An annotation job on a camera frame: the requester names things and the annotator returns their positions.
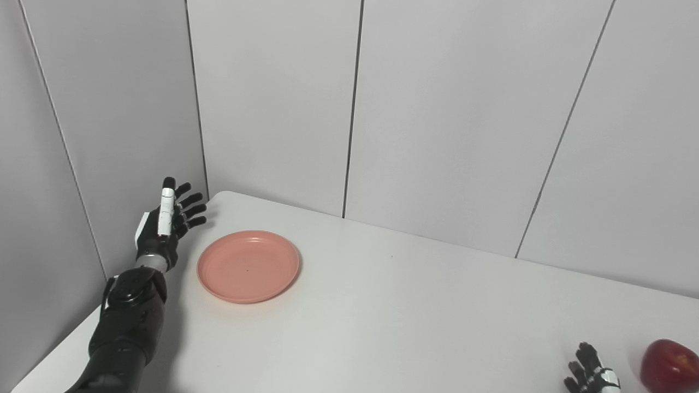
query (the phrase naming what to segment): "white wall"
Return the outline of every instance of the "white wall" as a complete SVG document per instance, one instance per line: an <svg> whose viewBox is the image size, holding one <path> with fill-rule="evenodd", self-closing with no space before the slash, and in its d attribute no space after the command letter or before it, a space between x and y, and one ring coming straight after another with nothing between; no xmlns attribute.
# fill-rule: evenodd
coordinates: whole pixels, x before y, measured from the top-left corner
<svg viewBox="0 0 699 393"><path fill-rule="evenodd" d="M699 3L618 0L519 257L699 297Z"/></svg>
<svg viewBox="0 0 699 393"><path fill-rule="evenodd" d="M16 1L0 2L0 53L4 393L97 305L105 280Z"/></svg>
<svg viewBox="0 0 699 393"><path fill-rule="evenodd" d="M23 0L108 276L165 176L206 193L183 1Z"/></svg>
<svg viewBox="0 0 699 393"><path fill-rule="evenodd" d="M346 217L513 257L609 7L367 1Z"/></svg>
<svg viewBox="0 0 699 393"><path fill-rule="evenodd" d="M342 214L359 5L188 2L212 194Z"/></svg>
<svg viewBox="0 0 699 393"><path fill-rule="evenodd" d="M212 192L515 256L612 0L189 3ZM619 0L519 257L699 296L697 5Z"/></svg>

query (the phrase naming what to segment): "robot finger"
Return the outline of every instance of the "robot finger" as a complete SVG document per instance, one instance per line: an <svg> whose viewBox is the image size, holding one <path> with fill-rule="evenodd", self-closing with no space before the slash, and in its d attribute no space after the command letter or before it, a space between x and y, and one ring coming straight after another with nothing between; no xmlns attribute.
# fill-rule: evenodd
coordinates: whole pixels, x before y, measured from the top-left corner
<svg viewBox="0 0 699 393"><path fill-rule="evenodd" d="M185 192L190 191L191 189L192 185L189 183L185 183L177 187L177 189L175 190L175 199L180 198Z"/></svg>
<svg viewBox="0 0 699 393"><path fill-rule="evenodd" d="M185 216L185 219L188 220L199 213L204 213L205 211L206 211L206 205L202 203L200 205L192 206L189 210L186 210L183 213L183 215Z"/></svg>
<svg viewBox="0 0 699 393"><path fill-rule="evenodd" d="M204 199L204 196L202 193L197 192L196 194L189 195L187 198L184 198L180 203L178 203L179 207L181 210L184 210L188 208L190 205L193 203L199 202L200 200Z"/></svg>
<svg viewBox="0 0 699 393"><path fill-rule="evenodd" d="M578 386L577 382L571 377L564 379L563 384L565 384L565 387L568 388L570 393L580 393L580 386Z"/></svg>

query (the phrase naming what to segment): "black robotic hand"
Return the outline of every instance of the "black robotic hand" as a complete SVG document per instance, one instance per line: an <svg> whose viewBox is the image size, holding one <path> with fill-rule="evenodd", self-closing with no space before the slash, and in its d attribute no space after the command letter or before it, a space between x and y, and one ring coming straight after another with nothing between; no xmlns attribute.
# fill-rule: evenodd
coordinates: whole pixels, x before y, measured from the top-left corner
<svg viewBox="0 0 699 393"><path fill-rule="evenodd" d="M620 393L619 379L612 369L602 366L597 350L588 343L580 343L575 352L578 362L568 363L575 379L563 380L570 393Z"/></svg>
<svg viewBox="0 0 699 393"><path fill-rule="evenodd" d="M175 179L166 178L164 186L166 185L171 185L174 189ZM167 270L172 269L175 264L177 264L177 246L179 239L187 234L192 227L206 222L206 217L195 217L195 215L206 211L206 205L204 203L198 203L203 199L203 195L200 192L189 195L182 201L177 202L183 194L186 194L191 189L192 185L189 183L185 183L175 189L175 205L173 207L170 236L158 234L160 206L148 213L147 217L144 215L141 225L139 226L140 231L136 237L136 248L138 250L136 259L143 256L159 255L165 259Z"/></svg>

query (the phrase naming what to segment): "apple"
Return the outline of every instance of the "apple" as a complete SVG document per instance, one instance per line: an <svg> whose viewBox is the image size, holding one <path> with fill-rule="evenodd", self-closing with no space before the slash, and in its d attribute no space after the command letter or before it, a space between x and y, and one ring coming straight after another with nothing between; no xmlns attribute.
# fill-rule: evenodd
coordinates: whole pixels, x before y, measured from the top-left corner
<svg viewBox="0 0 699 393"><path fill-rule="evenodd" d="M699 390L699 357L672 340L654 341L643 355L641 382L651 393L695 393Z"/></svg>

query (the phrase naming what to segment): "wall seam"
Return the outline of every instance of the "wall seam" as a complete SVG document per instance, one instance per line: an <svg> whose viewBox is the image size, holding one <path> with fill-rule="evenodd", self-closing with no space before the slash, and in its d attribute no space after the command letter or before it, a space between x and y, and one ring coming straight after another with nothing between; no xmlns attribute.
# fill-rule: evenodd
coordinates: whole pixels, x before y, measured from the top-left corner
<svg viewBox="0 0 699 393"><path fill-rule="evenodd" d="M359 52L361 49L361 28L364 20L364 0L359 4L359 28L356 35L356 57L354 61L354 86L352 88L352 109L349 113L349 140L347 142L347 171L345 172L345 192L343 195L343 218L347 212L347 190L350 185L350 159L352 158L352 134L354 133L354 109L356 105L356 82L359 76Z"/></svg>
<svg viewBox="0 0 699 393"><path fill-rule="evenodd" d="M612 11L614 10L614 5L617 2L617 0L612 0L612 3L610 5L610 9L607 11L607 17L605 18L605 22L602 24L602 29L600 30L600 34L597 37L597 41L595 42L595 48L592 50L592 55L590 56L590 60L587 63L587 68L585 68L585 73L582 76L582 80L580 81L580 86L577 89L577 93L575 94L575 98L573 99L572 105L570 107L570 111L568 111L568 117L565 119L565 124L563 125L563 131L561 132L561 136L559 137L559 141L556 144L556 148L554 149L554 154L551 157L551 161L549 163L549 167L546 170L546 174L544 175L544 180L541 183L541 187L539 189L539 194L536 196L536 200L534 201L534 207L531 210L531 214L529 215L529 219L526 223L526 226L524 227L524 233L522 234L521 240L519 241L519 245L517 246L517 251L514 254L515 258L519 257L519 252L521 251L522 245L524 244L524 239L526 238L527 232L529 231L529 226L531 225L531 221L534 218L534 214L536 213L537 207L539 207L539 202L541 201L541 196L544 192L544 188L546 187L546 182L549 180L549 175L551 174L551 169L554 166L554 161L556 161L556 157L558 156L559 149L561 147L561 144L563 142L563 137L565 136L565 132L568 130L568 125L570 124L570 118L572 117L572 113L575 110L575 106L577 105L577 100L580 98L580 93L582 92L582 88L585 85L585 81L587 80L587 76L590 72L590 68L592 67L592 62L595 59L595 55L597 54L597 49L600 46L600 42L602 41L602 36L605 33L605 29L607 28L607 23L610 20L610 17L612 16Z"/></svg>
<svg viewBox="0 0 699 393"><path fill-rule="evenodd" d="M95 252L97 253L97 260L99 266L102 269L102 274L104 275L104 280L107 281L107 272L104 269L104 263L102 262L102 257L99 252L99 247L97 246L97 241L94 236L94 231L92 230L92 223L90 222L89 215L87 214L87 208L85 207L85 200L82 197L82 192L80 191L80 185L78 184L78 177L75 175L75 168L73 167L73 162L71 161L71 155L68 152L68 145L66 144L66 137L61 128L61 123L58 119L58 113L56 111L56 105L51 96L51 91L48 87L48 82L46 80L46 75L41 64L41 58L39 57L38 50L36 48L36 42L34 40L34 35L31 32L31 27L29 26L29 18L27 17L27 9L24 7L22 0L17 0L20 5L20 10L22 10L22 19L24 21L24 27L27 29L27 34L29 35L29 42L31 43L31 50L34 53L34 59L38 65L39 74L41 76L41 82L43 83L44 90L46 91L46 96L48 98L49 104L51 105L51 112L53 114L53 119L56 122L56 127L58 127L58 132L61 135L61 142L63 143L63 150L66 153L66 158L68 159L68 166L71 169L71 175L73 176L73 181L75 182L75 188L78 191L78 197L80 198L80 205L82 206L82 212L85 214L85 219L87 221L87 228L89 229L90 236L92 237L92 244L94 245Z"/></svg>

